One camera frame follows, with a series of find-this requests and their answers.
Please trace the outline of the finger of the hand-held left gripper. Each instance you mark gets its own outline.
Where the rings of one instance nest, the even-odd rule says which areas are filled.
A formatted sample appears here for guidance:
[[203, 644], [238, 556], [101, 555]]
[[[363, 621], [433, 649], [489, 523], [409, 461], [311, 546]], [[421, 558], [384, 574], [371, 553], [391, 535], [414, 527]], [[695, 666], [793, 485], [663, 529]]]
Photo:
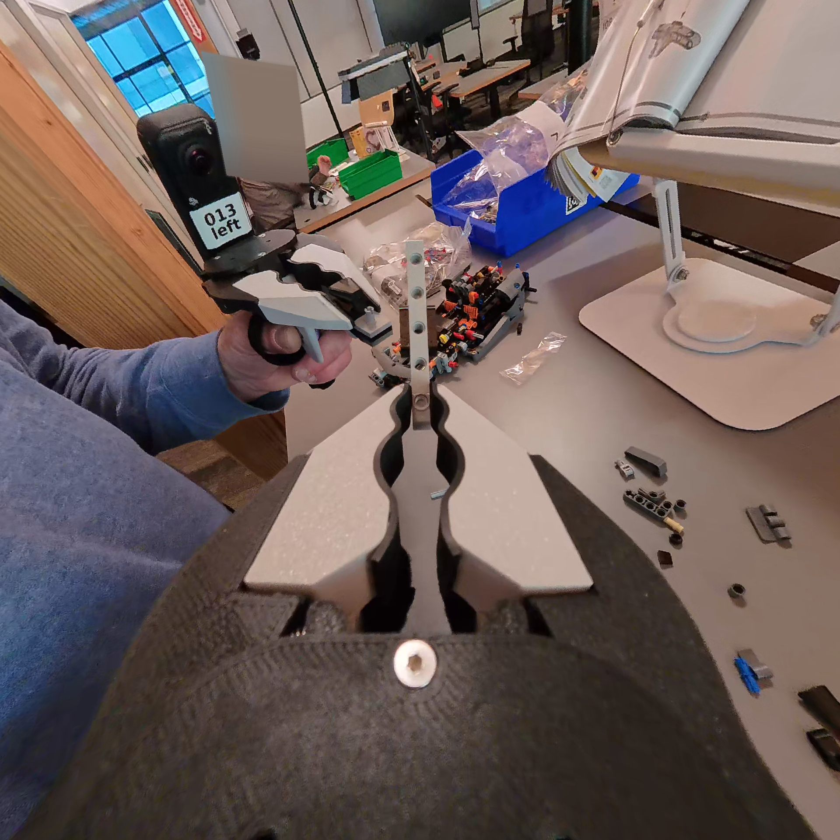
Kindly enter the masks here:
[[296, 311], [308, 318], [364, 318], [382, 311], [379, 294], [343, 252], [308, 244], [284, 255], [286, 273], [300, 291], [290, 291]]
[[[340, 276], [334, 282], [309, 289], [281, 278], [274, 270], [265, 270], [232, 280], [232, 301], [250, 311], [248, 341], [251, 348], [270, 364], [296, 364], [305, 356], [323, 363], [320, 337], [323, 331], [349, 333], [355, 283]], [[289, 327], [297, 330], [300, 345], [292, 353], [271, 353], [264, 346], [264, 327]]]

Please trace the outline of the dark grey angled lego beam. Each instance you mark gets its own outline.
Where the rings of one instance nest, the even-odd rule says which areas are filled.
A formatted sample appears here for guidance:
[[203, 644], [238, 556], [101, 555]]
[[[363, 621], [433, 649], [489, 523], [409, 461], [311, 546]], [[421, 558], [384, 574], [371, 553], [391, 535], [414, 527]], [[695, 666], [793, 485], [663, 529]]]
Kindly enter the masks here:
[[623, 498], [629, 507], [662, 523], [665, 517], [678, 521], [678, 518], [686, 515], [686, 502], [681, 499], [671, 501], [661, 490], [646, 490], [641, 487], [635, 490], [627, 489]]

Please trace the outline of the lego instruction booklet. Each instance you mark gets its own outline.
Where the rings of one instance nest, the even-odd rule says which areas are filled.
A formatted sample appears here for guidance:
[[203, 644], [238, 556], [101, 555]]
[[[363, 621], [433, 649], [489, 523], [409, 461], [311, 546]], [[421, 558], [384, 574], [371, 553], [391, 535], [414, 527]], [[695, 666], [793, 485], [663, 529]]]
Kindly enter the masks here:
[[838, 209], [838, 2], [603, 2], [547, 178], [605, 169]]

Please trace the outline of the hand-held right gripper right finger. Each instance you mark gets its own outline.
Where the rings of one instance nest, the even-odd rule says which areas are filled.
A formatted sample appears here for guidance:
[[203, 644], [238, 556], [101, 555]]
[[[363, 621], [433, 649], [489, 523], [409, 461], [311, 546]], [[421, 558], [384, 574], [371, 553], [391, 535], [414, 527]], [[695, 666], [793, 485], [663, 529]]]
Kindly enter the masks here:
[[525, 448], [450, 391], [433, 386], [440, 502], [437, 584], [452, 631], [475, 631], [499, 605], [588, 592], [593, 579]]

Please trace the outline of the white device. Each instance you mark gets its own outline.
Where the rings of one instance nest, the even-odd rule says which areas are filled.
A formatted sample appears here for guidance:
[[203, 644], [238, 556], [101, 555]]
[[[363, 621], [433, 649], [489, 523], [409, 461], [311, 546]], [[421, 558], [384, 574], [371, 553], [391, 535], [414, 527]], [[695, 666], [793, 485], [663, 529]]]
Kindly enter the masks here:
[[615, 139], [580, 147], [590, 163], [654, 179], [663, 243], [666, 293], [674, 302], [664, 317], [670, 339], [689, 350], [736, 353], [762, 343], [809, 347], [838, 330], [834, 293], [824, 314], [805, 320], [792, 294], [772, 302], [769, 285], [739, 271], [686, 266], [681, 245], [678, 182], [766, 199], [786, 198], [838, 208], [839, 146], [714, 137], [661, 129], [620, 129]]

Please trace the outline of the long light grey lego beam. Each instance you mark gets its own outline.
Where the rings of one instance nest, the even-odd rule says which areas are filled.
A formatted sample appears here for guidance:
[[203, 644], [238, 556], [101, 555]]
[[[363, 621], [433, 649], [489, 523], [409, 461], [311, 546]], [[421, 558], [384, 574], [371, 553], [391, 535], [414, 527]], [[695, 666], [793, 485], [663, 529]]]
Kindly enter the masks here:
[[428, 352], [427, 283], [423, 241], [408, 239], [405, 243], [405, 258], [412, 426], [416, 431], [423, 431], [431, 427], [431, 367]]

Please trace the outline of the dark grey curved lego brick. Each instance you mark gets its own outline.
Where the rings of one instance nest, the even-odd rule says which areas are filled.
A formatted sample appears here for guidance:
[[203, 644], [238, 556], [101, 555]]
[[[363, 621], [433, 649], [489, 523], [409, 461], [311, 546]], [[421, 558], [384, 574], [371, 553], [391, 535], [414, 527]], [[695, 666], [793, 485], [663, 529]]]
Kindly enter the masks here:
[[639, 467], [647, 476], [660, 482], [668, 477], [668, 466], [664, 458], [636, 446], [629, 446], [624, 455], [633, 465]]

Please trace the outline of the small clear plastic bag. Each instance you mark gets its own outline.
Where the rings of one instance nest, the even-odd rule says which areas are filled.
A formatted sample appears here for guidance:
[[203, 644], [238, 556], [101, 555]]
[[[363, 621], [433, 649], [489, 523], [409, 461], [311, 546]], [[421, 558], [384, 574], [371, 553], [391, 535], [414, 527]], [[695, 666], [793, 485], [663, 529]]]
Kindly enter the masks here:
[[500, 376], [517, 386], [526, 384], [551, 356], [562, 349], [565, 341], [565, 335], [549, 332], [540, 340], [538, 346], [522, 356], [517, 364], [500, 371]]

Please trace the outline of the blue pin with grey connector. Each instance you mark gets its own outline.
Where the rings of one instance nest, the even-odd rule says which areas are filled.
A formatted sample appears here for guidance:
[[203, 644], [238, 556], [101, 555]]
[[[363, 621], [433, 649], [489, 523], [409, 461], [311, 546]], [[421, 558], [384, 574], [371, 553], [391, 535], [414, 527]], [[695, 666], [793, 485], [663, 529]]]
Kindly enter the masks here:
[[733, 664], [739, 677], [750, 695], [758, 697], [762, 691], [772, 686], [774, 672], [751, 648], [741, 648], [736, 652]]

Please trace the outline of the partly built lego model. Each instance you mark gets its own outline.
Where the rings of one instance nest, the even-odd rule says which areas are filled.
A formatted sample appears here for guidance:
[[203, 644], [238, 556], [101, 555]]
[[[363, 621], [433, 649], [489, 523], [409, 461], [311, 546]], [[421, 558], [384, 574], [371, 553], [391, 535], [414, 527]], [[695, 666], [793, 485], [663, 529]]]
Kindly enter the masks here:
[[[406, 380], [406, 282], [394, 271], [379, 273], [376, 284], [400, 311], [397, 337], [372, 352], [377, 366], [370, 379], [388, 390]], [[510, 331], [520, 333], [526, 303], [536, 292], [529, 273], [519, 266], [511, 272], [501, 264], [483, 266], [454, 279], [434, 280], [427, 292], [432, 298], [427, 315], [430, 378], [456, 373], [465, 362], [479, 362]]]

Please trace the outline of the person's left hand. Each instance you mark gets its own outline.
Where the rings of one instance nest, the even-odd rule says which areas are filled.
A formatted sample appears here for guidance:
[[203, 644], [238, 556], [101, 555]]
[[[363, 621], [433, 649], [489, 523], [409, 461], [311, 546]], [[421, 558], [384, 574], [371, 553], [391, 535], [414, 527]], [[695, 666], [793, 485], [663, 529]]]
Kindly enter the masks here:
[[217, 336], [217, 356], [228, 387], [244, 403], [298, 384], [314, 387], [332, 382], [352, 361], [351, 335], [345, 331], [323, 331], [319, 339], [322, 361], [307, 354], [291, 366], [273, 365], [251, 347], [250, 323], [251, 314], [238, 311]]

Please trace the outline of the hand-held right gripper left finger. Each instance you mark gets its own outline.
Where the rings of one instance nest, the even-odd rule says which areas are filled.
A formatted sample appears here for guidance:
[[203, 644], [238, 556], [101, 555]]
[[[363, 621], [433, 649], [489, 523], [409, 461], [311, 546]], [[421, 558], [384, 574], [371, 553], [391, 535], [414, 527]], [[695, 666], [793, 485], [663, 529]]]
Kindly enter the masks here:
[[393, 485], [404, 468], [408, 387], [322, 441], [300, 470], [245, 574], [257, 593], [339, 607], [362, 631], [400, 631], [411, 605]]

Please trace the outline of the green storage bin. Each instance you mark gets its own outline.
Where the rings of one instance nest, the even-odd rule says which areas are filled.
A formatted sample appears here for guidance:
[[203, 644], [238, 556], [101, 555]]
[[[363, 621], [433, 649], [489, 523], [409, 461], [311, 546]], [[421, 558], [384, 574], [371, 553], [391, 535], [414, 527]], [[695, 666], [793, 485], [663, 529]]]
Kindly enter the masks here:
[[[308, 165], [314, 171], [311, 187], [320, 203], [325, 203], [321, 195], [331, 196], [338, 188], [351, 200], [361, 199], [402, 178], [401, 151], [396, 146], [352, 158], [345, 139], [325, 141], [307, 151]], [[331, 167], [323, 181], [316, 184], [320, 177], [319, 159], [322, 157], [329, 158]]]

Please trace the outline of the window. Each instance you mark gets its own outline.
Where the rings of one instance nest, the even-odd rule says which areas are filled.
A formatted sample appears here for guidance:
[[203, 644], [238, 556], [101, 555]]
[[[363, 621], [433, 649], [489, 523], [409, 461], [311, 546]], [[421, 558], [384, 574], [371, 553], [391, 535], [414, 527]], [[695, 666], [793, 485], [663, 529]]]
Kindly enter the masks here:
[[70, 20], [138, 118], [183, 103], [214, 116], [196, 49], [208, 41], [186, 2], [92, 3]]

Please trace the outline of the grey double lego connector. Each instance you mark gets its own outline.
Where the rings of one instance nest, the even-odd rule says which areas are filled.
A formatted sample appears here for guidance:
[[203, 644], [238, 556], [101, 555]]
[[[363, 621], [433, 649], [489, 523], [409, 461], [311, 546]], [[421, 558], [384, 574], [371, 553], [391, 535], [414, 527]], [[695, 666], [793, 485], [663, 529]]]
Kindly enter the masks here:
[[789, 544], [791, 534], [774, 505], [746, 507], [745, 513], [762, 543]]

